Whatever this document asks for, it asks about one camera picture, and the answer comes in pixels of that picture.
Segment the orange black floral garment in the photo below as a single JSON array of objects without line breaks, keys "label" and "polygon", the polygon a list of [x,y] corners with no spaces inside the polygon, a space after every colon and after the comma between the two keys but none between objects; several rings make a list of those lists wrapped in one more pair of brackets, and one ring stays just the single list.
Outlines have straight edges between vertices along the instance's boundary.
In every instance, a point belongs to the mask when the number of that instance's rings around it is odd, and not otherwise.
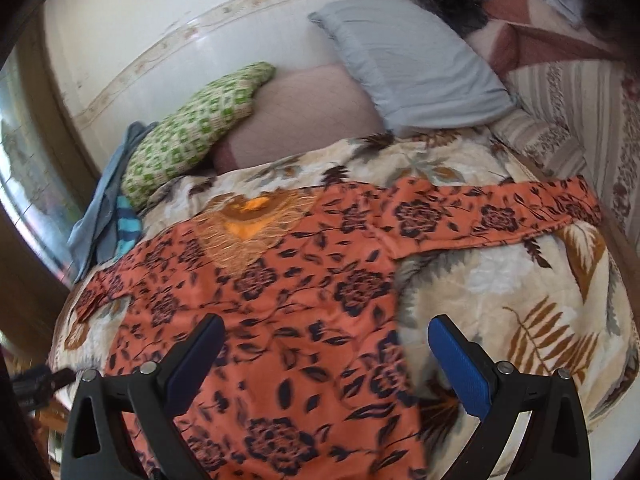
[{"label": "orange black floral garment", "polygon": [[106,369],[161,358],[206,314],[220,355],[178,428],[211,479],[422,479],[395,320],[400,259],[598,223],[579,178],[441,188],[334,182],[206,211],[96,272],[75,311],[129,299]]}]

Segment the cream leaf-pattern blanket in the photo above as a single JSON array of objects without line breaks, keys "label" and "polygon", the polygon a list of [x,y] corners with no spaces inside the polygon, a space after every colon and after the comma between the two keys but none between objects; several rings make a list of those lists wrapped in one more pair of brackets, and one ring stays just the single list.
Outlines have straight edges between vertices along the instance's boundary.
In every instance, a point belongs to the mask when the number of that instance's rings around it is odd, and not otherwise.
[{"label": "cream leaf-pattern blanket", "polygon": [[[271,164],[168,183],[150,200],[136,247],[221,197],[251,199],[347,181],[389,188],[405,178],[441,188],[542,183],[490,136],[473,131],[343,140]],[[439,314],[494,360],[508,360],[521,372],[568,370],[586,415],[593,477],[611,479],[623,467],[639,439],[639,338],[632,314],[638,296],[620,274],[605,227],[601,219],[577,220],[515,244],[437,249],[398,261],[395,320],[418,402],[422,479],[442,477],[476,426],[427,344],[428,322]],[[118,261],[91,270],[68,296],[53,336],[54,366],[117,375],[106,363],[129,299],[102,304],[87,322],[78,321],[75,307],[93,275]]]}]

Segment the blue denim cloth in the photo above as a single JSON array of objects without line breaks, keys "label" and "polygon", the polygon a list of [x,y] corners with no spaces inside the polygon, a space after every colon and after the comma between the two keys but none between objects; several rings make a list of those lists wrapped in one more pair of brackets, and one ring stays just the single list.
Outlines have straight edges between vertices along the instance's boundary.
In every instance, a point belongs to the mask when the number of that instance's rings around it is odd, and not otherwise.
[{"label": "blue denim cloth", "polygon": [[72,227],[67,247],[77,271],[75,283],[83,280],[93,266],[107,262],[116,254],[116,209],[122,176],[134,150],[155,126],[156,122],[149,125],[133,122],[127,128],[122,143],[102,171],[85,214]]}]

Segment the teal striped knit garment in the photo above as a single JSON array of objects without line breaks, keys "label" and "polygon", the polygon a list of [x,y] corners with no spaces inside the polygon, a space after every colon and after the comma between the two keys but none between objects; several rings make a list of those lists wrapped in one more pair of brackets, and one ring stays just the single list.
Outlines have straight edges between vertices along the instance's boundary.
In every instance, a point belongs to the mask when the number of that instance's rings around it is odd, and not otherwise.
[{"label": "teal striped knit garment", "polygon": [[116,198],[116,247],[114,257],[122,258],[142,237],[142,222],[125,195]]}]

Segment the stained glass window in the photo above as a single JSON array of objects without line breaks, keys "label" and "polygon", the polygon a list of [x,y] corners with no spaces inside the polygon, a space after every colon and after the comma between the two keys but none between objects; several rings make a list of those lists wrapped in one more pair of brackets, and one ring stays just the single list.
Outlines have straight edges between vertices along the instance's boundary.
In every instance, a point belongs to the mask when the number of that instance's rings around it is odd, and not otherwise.
[{"label": "stained glass window", "polygon": [[1,69],[1,206],[29,248],[70,287],[77,266],[67,239],[80,219],[79,203],[29,109],[15,51]]}]

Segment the green white checkered pillow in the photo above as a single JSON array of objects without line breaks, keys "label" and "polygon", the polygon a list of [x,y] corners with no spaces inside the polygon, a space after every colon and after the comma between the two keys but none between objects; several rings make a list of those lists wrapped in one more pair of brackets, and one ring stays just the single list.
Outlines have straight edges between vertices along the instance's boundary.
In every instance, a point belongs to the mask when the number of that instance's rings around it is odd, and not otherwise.
[{"label": "green white checkered pillow", "polygon": [[132,153],[122,194],[142,210],[162,185],[198,166],[212,146],[253,114],[253,96],[276,73],[267,62],[250,64],[206,84],[159,122]]}]

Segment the striped floral bed sheet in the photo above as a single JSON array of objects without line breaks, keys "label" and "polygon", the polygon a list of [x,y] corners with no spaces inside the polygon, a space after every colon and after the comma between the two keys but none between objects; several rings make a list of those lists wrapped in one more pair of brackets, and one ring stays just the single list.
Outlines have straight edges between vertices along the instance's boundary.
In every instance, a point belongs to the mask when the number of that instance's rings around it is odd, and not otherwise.
[{"label": "striped floral bed sheet", "polygon": [[516,109],[490,126],[549,178],[584,176],[639,245],[639,74],[622,62],[521,67],[506,82]]}]

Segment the pink quilted bolster pillow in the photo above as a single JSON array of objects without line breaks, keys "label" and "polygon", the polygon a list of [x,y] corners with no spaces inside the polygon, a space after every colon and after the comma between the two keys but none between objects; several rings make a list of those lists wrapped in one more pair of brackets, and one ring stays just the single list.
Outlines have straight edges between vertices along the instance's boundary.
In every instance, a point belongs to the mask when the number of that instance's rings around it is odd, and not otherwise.
[{"label": "pink quilted bolster pillow", "polygon": [[341,64],[277,76],[254,96],[253,113],[210,150],[220,174],[384,131],[383,121]]}]

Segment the grey blue pillow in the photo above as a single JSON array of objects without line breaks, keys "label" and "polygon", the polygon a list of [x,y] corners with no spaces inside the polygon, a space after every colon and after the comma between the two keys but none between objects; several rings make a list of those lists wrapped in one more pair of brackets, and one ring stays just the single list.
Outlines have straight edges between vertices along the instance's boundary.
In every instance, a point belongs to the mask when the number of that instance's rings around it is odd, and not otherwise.
[{"label": "grey blue pillow", "polygon": [[489,124],[514,101],[497,74],[412,0],[341,0],[308,16],[395,136]]}]

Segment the brown red patterned blanket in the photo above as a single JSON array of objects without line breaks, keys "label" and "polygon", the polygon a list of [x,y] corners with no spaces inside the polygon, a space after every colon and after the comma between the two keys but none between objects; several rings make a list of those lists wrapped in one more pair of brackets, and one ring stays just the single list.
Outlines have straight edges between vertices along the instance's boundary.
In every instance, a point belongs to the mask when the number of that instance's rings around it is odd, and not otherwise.
[{"label": "brown red patterned blanket", "polygon": [[538,63],[623,58],[620,48],[574,29],[542,0],[489,0],[484,10],[488,23],[465,41],[500,78]]}]

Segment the dark wooden door frame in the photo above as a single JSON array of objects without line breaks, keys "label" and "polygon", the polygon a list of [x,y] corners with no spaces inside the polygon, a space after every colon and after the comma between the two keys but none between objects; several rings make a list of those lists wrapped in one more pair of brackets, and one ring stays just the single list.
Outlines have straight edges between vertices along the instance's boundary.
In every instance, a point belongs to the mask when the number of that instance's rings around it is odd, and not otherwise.
[{"label": "dark wooden door frame", "polygon": [[92,199],[99,171],[80,140],[54,78],[43,10],[32,14],[15,47],[36,137],[66,191],[85,208]]}]

